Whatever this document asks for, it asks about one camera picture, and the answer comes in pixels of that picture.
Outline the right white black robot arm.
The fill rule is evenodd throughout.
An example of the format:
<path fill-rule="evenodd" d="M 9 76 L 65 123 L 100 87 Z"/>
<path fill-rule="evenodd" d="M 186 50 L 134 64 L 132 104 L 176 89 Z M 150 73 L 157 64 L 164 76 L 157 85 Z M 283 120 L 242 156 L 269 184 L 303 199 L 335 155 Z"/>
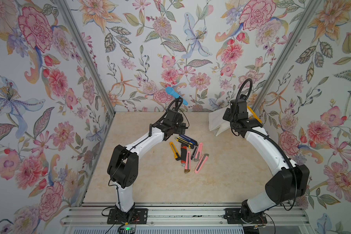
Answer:
<path fill-rule="evenodd" d="M 264 192 L 243 201 L 239 215 L 250 222 L 285 201 L 295 201 L 306 193 L 310 174 L 306 165 L 291 162 L 281 147 L 267 134 L 263 125 L 249 118 L 247 103 L 243 99 L 231 101 L 223 119 L 230 123 L 232 133 L 246 139 L 267 163 L 272 178 L 266 183 Z"/>

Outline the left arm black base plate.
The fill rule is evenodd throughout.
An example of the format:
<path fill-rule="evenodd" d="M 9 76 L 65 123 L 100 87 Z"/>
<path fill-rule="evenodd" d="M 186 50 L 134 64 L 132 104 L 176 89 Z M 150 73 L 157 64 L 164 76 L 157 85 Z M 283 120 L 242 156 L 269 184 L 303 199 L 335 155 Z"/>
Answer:
<path fill-rule="evenodd" d="M 107 224 L 147 224 L 147 218 L 148 209 L 133 207 L 128 212 L 123 212 L 115 206 L 109 211 Z"/>

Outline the white canvas pouch yellow handles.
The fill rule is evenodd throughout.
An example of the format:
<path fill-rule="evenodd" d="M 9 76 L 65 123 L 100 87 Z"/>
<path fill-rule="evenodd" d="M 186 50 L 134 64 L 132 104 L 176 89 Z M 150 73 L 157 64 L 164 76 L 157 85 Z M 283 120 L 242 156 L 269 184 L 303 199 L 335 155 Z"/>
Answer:
<path fill-rule="evenodd" d="M 211 112 L 209 114 L 209 130 L 213 131 L 215 136 L 218 136 L 220 133 L 224 132 L 227 129 L 231 130 L 230 123 L 228 121 L 223 120 L 223 115 L 224 115 L 224 113 L 225 113 L 227 108 L 229 108 L 229 107 L 225 107 L 225 108 L 216 110 L 216 111 Z M 254 112 L 252 112 L 252 109 L 249 106 L 247 106 L 247 110 L 248 110 L 248 113 L 249 113 L 249 118 L 255 118 L 261 123 L 261 120 L 255 115 Z M 263 125 L 262 125 L 262 127 L 254 128 L 250 132 L 257 133 L 260 136 L 264 136 L 264 134 L 266 134 L 266 131 L 263 128 Z"/>

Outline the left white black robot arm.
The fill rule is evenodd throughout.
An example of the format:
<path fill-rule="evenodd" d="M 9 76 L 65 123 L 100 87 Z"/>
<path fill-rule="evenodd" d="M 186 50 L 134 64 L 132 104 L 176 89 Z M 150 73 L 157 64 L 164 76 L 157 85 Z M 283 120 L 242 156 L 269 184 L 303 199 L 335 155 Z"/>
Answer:
<path fill-rule="evenodd" d="M 172 135 L 184 134 L 189 127 L 182 112 L 166 111 L 138 140 L 126 146 L 117 145 L 112 153 L 107 173 L 108 185 L 116 187 L 119 212 L 128 214 L 135 209 L 133 184 L 138 177 L 139 161 L 153 147 L 167 141 Z"/>

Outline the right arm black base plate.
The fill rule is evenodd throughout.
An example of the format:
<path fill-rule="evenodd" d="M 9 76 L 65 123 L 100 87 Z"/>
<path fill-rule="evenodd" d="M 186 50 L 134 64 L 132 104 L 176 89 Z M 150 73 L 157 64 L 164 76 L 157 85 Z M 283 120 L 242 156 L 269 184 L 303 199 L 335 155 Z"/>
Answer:
<path fill-rule="evenodd" d="M 267 219 L 263 212 L 252 213 L 248 208 L 226 208 L 223 218 L 228 224 L 248 224 L 248 225 L 264 225 L 267 224 Z"/>

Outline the blue utility knife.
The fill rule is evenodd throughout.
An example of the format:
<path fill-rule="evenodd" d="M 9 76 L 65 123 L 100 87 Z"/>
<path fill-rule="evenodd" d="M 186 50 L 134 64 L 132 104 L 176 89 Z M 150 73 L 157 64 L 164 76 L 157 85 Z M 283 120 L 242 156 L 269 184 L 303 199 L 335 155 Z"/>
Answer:
<path fill-rule="evenodd" d="M 189 142 L 190 144 L 193 144 L 195 146 L 198 146 L 198 142 L 186 135 L 179 135 L 180 138 L 184 139 L 185 141 Z"/>

